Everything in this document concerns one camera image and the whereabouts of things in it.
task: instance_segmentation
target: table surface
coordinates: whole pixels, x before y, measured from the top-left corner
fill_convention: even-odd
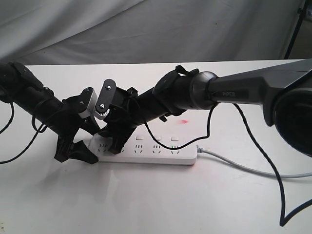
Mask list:
[[[218,76],[290,61],[185,63],[186,69],[213,71]],[[60,65],[29,68],[59,99],[78,95],[85,87],[99,94],[105,79],[143,92],[176,64]],[[10,107],[0,103],[0,123]],[[312,160],[292,149],[274,127],[265,125],[260,106],[242,105],[251,130],[282,174],[312,170]],[[208,111],[187,111],[167,123],[151,122],[152,131],[205,134]],[[245,166],[272,172],[256,149],[237,110],[220,104],[212,117],[211,137],[199,146]],[[0,159],[19,153],[34,134],[31,116],[16,106],[12,126],[0,135]],[[79,132],[77,140],[91,138]],[[57,136],[39,135],[18,160],[0,166],[0,233],[58,234],[290,234],[311,233],[312,208],[279,227],[277,181],[229,167],[207,156],[194,166],[86,163],[53,159]],[[284,182],[287,212],[311,198],[312,179]]]

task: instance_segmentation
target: gray cable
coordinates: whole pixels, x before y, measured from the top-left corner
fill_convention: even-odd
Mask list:
[[[262,171],[258,171],[258,170],[255,170],[255,169],[252,169],[252,168],[249,168],[249,167],[245,167],[243,165],[240,165],[236,162],[233,162],[229,159],[227,159],[226,157],[223,157],[221,155],[218,155],[214,152],[211,152],[209,150],[204,150],[202,148],[197,148],[197,153],[201,154],[201,153],[204,153],[204,154],[209,154],[209,155],[212,155],[212,156],[215,156],[231,165],[233,165],[234,167],[242,170],[242,171],[245,171],[245,172],[249,172],[249,173],[252,173],[252,174],[256,174],[256,175],[259,175],[259,176],[265,176],[265,177],[270,177],[270,178],[276,178],[276,175],[273,174],[273,173],[268,173],[268,172],[262,172]],[[282,179],[295,179],[295,178],[304,178],[304,177],[310,177],[312,176],[312,173],[304,173],[304,174],[297,174],[297,175],[281,175],[281,178]]]

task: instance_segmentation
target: gray backdrop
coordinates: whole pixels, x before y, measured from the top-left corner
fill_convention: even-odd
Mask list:
[[[281,59],[302,0],[5,0],[0,61]]]

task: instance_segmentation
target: power strip switch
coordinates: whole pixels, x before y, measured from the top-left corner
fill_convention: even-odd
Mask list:
[[[112,144],[111,138],[104,138],[98,134],[92,137],[88,148],[98,157],[100,162],[173,165],[193,165],[196,162],[197,146],[195,144],[191,144],[181,150],[174,150],[174,148],[187,142],[183,137],[161,135],[156,136],[156,139],[164,145],[172,147],[172,150],[158,145],[149,135],[136,135],[136,133],[132,134],[121,152],[117,155],[108,151]]]

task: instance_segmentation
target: white power strip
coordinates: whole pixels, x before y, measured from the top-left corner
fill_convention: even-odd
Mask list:
[[[156,136],[156,139],[172,148],[182,145],[180,142],[186,142],[180,136],[161,135]],[[196,144],[181,150],[167,150],[154,142],[150,135],[133,133],[121,153],[117,155],[108,151],[111,144],[111,138],[103,138],[95,134],[88,148],[101,162],[193,165],[197,158]]]

